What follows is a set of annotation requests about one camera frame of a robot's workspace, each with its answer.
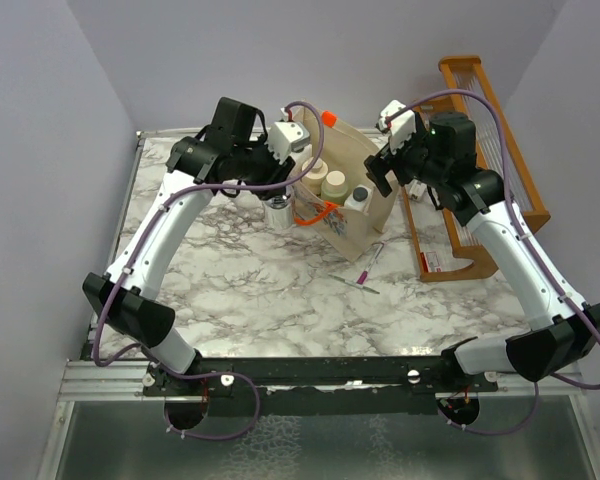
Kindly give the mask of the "silver chrome bottle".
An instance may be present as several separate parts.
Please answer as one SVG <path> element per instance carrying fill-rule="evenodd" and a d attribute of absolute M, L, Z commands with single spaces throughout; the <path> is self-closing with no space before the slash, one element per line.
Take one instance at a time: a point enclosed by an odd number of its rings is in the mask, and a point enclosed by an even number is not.
<path fill-rule="evenodd" d="M 263 202 L 264 221 L 267 227 L 277 230 L 294 224 L 293 202 L 289 195 L 279 195 Z"/>

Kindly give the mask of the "cream floral canvas bag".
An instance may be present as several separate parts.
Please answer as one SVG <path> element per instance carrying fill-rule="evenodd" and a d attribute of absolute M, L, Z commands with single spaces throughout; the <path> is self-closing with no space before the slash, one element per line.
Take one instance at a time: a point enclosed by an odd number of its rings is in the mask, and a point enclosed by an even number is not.
<path fill-rule="evenodd" d="M 296 224 L 314 229 L 352 262 L 383 233 L 397 180 L 390 175 L 392 191 L 387 197 L 379 193 L 364 165 L 379 145 L 335 114 L 302 107 L 292 119 L 310 134 L 309 146 L 295 157 L 293 173 L 309 171 L 292 185 Z"/>

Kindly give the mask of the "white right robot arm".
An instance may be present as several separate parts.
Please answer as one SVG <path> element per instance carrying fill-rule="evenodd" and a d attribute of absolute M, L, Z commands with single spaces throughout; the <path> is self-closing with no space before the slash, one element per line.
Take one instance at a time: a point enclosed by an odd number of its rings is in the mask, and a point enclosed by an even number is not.
<path fill-rule="evenodd" d="M 562 277 L 525 224 L 517 204 L 507 204 L 502 176 L 477 165 L 476 128 L 461 112 L 429 120 L 408 110 L 380 119 L 388 143 L 364 165 L 383 196 L 394 174 L 436 192 L 439 204 L 487 250 L 513 289 L 529 330 L 509 338 L 471 339 L 449 348 L 439 367 L 441 383 L 461 391 L 476 374 L 515 372 L 537 382 L 583 358 L 600 334 L 600 303 L 587 302 Z"/>

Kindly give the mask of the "beige bottle beige cap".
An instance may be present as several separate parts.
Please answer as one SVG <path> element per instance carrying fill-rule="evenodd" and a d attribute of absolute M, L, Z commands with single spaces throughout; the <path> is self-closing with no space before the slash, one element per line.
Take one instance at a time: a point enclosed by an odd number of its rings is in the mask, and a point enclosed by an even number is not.
<path fill-rule="evenodd" d="M 328 165 L 321 158 L 318 158 L 308 173 L 302 177 L 301 183 L 314 195 L 319 196 L 328 173 Z"/>

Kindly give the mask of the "green bottle white cap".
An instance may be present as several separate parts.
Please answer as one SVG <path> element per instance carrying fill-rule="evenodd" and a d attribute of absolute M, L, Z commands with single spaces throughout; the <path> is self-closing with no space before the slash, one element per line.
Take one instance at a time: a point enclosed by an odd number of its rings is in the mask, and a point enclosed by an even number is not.
<path fill-rule="evenodd" d="M 322 188 L 320 197 L 324 202 L 343 205 L 348 197 L 349 187 L 346 175 L 338 170 L 328 173 Z"/>

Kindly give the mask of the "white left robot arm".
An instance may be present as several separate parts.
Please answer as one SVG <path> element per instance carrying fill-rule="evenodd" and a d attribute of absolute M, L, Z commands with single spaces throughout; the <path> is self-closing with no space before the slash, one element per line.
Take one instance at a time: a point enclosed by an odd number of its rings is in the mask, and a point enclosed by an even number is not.
<path fill-rule="evenodd" d="M 262 199 L 284 192 L 295 166 L 291 155 L 308 144 L 309 134 L 285 111 L 282 120 L 253 139 L 254 123 L 263 116 L 251 105 L 223 97 L 208 125 L 172 146 L 156 198 L 132 239 L 103 274 L 90 273 L 84 280 L 83 291 L 98 316 L 92 347 L 96 365 L 112 362 L 100 354 L 101 331 L 109 326 L 165 366 L 166 382 L 175 392 L 186 395 L 198 388 L 198 352 L 176 330 L 174 310 L 156 298 L 190 226 L 228 181 Z"/>

